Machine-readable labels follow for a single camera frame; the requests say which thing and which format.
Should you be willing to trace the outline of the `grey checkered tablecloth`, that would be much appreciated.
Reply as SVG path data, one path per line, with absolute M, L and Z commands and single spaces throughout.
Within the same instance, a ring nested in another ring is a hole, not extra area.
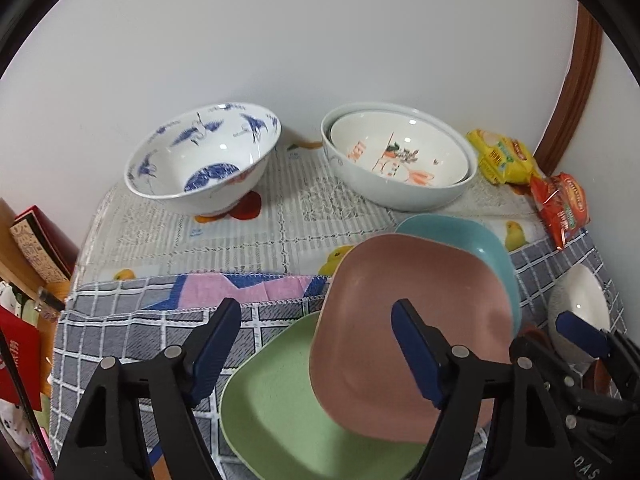
M 544 326 L 552 287 L 570 266 L 582 263 L 600 282 L 612 327 L 626 330 L 623 300 L 588 231 L 580 231 L 564 252 L 553 249 L 550 240 L 541 240 L 512 252 L 510 258 L 525 322 Z M 183 342 L 192 328 L 208 320 L 213 312 L 208 307 L 171 307 L 177 297 L 173 289 L 184 280 L 183 275 L 169 275 L 88 284 L 68 300 L 53 349 L 52 455 L 60 455 L 77 405 L 100 359 L 116 356 L 129 362 L 152 358 L 168 344 Z M 298 318 L 319 310 L 329 284 L 328 278 L 315 276 L 303 297 L 244 304 L 241 329 L 218 384 L 223 386 L 241 364 Z

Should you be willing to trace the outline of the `plain white bowl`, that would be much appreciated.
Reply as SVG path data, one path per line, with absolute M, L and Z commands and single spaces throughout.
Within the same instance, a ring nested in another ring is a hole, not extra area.
M 598 330 L 611 328 L 608 304 L 596 276 L 584 265 L 575 264 L 561 276 L 552 288 L 548 300 L 548 332 L 555 351 L 570 365 L 585 370 L 593 361 L 555 326 L 558 315 L 570 311 Z

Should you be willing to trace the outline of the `brown small bowl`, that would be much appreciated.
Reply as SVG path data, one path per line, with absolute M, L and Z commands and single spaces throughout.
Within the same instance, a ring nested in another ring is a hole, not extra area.
M 522 337 L 526 337 L 530 340 L 536 341 L 541 347 L 544 347 L 546 350 L 551 353 L 554 352 L 553 344 L 551 339 L 547 335 L 546 332 L 541 330 L 535 325 L 525 325 L 520 332 L 518 333 Z
M 578 398 L 584 400 L 595 396 L 616 397 L 612 377 L 601 360 L 592 360 L 586 364 L 580 380 Z

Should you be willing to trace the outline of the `wooden furniture piece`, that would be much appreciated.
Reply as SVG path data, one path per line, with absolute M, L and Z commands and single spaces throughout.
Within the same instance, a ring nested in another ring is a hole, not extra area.
M 18 248 L 10 232 L 14 212 L 3 198 L 0 198 L 0 262 L 1 278 L 15 285 L 30 299 L 38 298 L 38 290 L 44 281 L 32 268 L 21 249 Z

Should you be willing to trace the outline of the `lemon print inner bowl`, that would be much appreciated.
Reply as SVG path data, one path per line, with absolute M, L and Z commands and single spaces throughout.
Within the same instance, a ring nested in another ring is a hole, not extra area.
M 330 139 L 358 167 L 417 186 L 443 188 L 462 181 L 470 163 L 454 139 L 429 122 L 367 110 L 338 118 Z

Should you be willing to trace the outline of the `large white outer bowl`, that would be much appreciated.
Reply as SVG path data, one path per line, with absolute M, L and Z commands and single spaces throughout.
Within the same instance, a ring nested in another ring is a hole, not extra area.
M 411 118 L 425 120 L 441 128 L 442 131 L 449 134 L 454 139 L 454 142 L 465 152 L 470 163 L 468 174 L 462 181 L 456 184 L 444 186 L 443 188 L 432 188 L 431 186 L 417 186 L 387 180 L 358 167 L 351 162 L 347 156 L 337 151 L 337 148 L 332 144 L 330 139 L 330 129 L 338 118 L 350 113 L 366 112 L 367 110 L 400 113 Z M 459 198 L 471 185 L 477 173 L 477 159 L 469 141 L 467 141 L 462 134 L 454 130 L 454 128 L 450 127 L 450 125 L 447 125 L 446 122 L 442 122 L 436 117 L 421 112 L 416 108 L 381 102 L 345 104 L 334 108 L 334 110 L 330 110 L 329 113 L 323 117 L 320 130 L 323 149 L 334 174 L 356 193 L 370 200 L 370 202 L 386 208 L 399 211 L 422 212 L 449 205 Z

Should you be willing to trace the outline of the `red chips bag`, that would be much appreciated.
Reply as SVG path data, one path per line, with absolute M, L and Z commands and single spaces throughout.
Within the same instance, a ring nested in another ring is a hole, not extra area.
M 584 189 L 566 172 L 551 177 L 533 174 L 529 187 L 555 248 L 563 250 L 567 242 L 590 221 Z

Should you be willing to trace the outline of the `blue crane pattern bowl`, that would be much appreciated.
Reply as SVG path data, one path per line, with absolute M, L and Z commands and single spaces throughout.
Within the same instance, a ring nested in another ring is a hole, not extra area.
M 203 106 L 152 131 L 129 157 L 124 180 L 170 211 L 219 216 L 253 191 L 281 133 L 280 119 L 263 106 Z

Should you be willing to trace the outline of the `brown wooden door frame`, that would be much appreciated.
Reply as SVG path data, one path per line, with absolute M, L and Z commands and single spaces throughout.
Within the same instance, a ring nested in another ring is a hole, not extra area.
M 547 127 L 534 156 L 544 174 L 553 174 L 582 120 L 600 62 L 603 30 L 579 3 L 572 54 Z

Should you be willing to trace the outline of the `green square plate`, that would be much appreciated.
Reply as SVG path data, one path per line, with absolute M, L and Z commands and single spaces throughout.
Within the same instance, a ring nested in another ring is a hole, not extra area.
M 319 315 L 293 323 L 234 372 L 220 401 L 226 479 L 405 479 L 420 444 L 353 434 L 323 411 L 308 361 Z

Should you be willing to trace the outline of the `red paper bag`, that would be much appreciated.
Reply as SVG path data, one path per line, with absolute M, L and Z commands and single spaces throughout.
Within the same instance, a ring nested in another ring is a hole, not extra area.
M 40 336 L 32 326 L 6 308 L 1 308 L 1 331 L 34 411 L 41 410 L 40 401 Z

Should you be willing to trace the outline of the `yellow chips bag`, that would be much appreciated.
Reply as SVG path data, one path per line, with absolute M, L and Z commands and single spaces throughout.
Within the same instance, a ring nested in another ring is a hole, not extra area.
M 536 160 L 523 142 L 480 129 L 466 138 L 477 151 L 478 169 L 491 184 L 529 185 L 531 177 L 539 176 Z

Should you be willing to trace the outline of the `pink square plate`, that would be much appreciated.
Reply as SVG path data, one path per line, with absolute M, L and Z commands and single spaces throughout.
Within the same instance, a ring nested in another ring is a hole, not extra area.
M 513 336 L 502 281 L 477 256 L 404 234 L 382 234 L 340 261 L 309 358 L 312 390 L 341 427 L 365 437 L 425 443 L 445 399 L 446 359 L 420 333 L 504 363 Z

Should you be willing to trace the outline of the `light blue square plate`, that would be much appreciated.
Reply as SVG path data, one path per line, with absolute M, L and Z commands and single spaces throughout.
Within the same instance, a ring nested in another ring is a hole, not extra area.
M 520 294 L 513 263 L 498 236 L 480 223 L 444 214 L 416 214 L 402 220 L 395 232 L 454 246 L 480 258 L 500 278 L 510 300 L 513 336 L 522 326 Z

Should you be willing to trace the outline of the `patterned red box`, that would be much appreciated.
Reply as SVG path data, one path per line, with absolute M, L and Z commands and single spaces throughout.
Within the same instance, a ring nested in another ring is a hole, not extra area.
M 54 284 L 72 278 L 79 249 L 38 206 L 18 214 L 10 233 L 43 281 Z

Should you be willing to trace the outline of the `white printed table cover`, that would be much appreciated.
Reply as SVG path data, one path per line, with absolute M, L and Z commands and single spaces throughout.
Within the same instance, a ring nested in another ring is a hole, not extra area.
M 407 217 L 352 192 L 320 148 L 278 148 L 255 188 L 257 217 L 198 221 L 130 193 L 106 194 L 81 249 L 73 288 L 183 272 L 315 274 L 336 248 L 390 232 Z

